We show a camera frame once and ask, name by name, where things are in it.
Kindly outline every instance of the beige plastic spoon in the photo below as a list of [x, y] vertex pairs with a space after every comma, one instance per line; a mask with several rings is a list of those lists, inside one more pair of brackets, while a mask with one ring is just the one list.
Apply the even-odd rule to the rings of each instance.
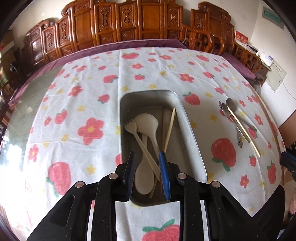
[[137, 131], [146, 134], [152, 143], [157, 159], [159, 158], [159, 147], [156, 140], [156, 130], [158, 128], [158, 120], [151, 114], [143, 113], [134, 118], [137, 123]]
[[[147, 148], [147, 135], [142, 134], [142, 142], [144, 146]], [[154, 173], [146, 160], [145, 155], [143, 154], [142, 161], [138, 165], [135, 173], [135, 187], [137, 191], [142, 194], [148, 194], [151, 192], [154, 185]]]

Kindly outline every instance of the wall sign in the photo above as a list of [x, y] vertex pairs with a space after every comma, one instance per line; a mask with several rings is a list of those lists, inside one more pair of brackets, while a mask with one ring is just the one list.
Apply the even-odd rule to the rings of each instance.
[[284, 29], [284, 23], [282, 19], [271, 9], [263, 6], [262, 17]]

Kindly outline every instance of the yellow flower center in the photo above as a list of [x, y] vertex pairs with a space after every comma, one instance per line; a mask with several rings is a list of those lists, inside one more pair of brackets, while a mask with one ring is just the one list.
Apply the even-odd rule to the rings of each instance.
[[93, 127], [93, 126], [88, 127], [88, 129], [87, 129], [87, 132], [88, 132], [88, 133], [91, 133], [91, 132], [93, 132], [93, 131], [94, 131], [94, 127]]

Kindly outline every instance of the white electrical panel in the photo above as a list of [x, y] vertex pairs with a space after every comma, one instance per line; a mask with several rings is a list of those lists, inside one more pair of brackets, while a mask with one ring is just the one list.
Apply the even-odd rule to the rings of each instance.
[[275, 92], [279, 85], [283, 82], [287, 72], [274, 60], [271, 65], [271, 71], [266, 74], [266, 82]]

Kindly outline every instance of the purple seat cover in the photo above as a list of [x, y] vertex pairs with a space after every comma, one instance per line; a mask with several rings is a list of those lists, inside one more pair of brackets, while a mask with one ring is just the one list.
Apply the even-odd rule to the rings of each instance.
[[238, 59], [236, 59], [230, 53], [222, 54], [222, 57], [226, 59], [240, 74], [250, 80], [254, 80], [256, 78], [255, 74], [252, 73], [246, 66], [244, 66]]
[[96, 47], [92, 47], [89, 49], [81, 50], [78, 52], [75, 52], [73, 54], [64, 56], [62, 58], [59, 58], [41, 68], [33, 72], [27, 81], [24, 83], [22, 87], [18, 90], [14, 98], [8, 103], [9, 106], [12, 106], [14, 104], [17, 104], [19, 101], [21, 95], [24, 93], [24, 91], [27, 89], [30, 82], [45, 74], [46, 72], [53, 70], [55, 68], [58, 68], [70, 61], [74, 61], [79, 58], [83, 58], [86, 56], [118, 50], [118, 49], [128, 49], [128, 48], [138, 48], [138, 47], [170, 47], [170, 48], [182, 48], [187, 49], [179, 40], [177, 39], [147, 39], [147, 40], [132, 40], [132, 41], [124, 41], [124, 42], [118, 42], [118, 43], [112, 43], [112, 44], [105, 44], [100, 45]]

